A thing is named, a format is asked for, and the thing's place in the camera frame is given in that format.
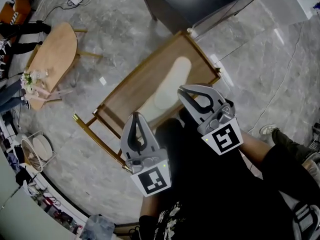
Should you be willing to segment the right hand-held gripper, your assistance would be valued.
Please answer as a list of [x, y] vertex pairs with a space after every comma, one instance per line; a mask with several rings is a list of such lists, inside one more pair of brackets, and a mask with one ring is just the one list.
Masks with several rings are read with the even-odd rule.
[[[202, 107], [190, 94], [206, 97], [210, 105]], [[219, 156], [243, 143], [236, 118], [234, 103], [225, 98], [209, 84], [181, 85], [177, 95], [185, 109], [199, 125], [197, 131], [202, 140]]]

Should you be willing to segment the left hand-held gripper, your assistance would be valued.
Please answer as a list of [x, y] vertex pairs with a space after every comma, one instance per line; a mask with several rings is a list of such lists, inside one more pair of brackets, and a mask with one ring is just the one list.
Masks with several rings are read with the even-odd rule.
[[[137, 126], [143, 145], [137, 139]], [[126, 165], [131, 169], [131, 179], [144, 197], [160, 193], [172, 185], [168, 154], [160, 146], [142, 114], [133, 112], [127, 120], [120, 148], [127, 156]]]

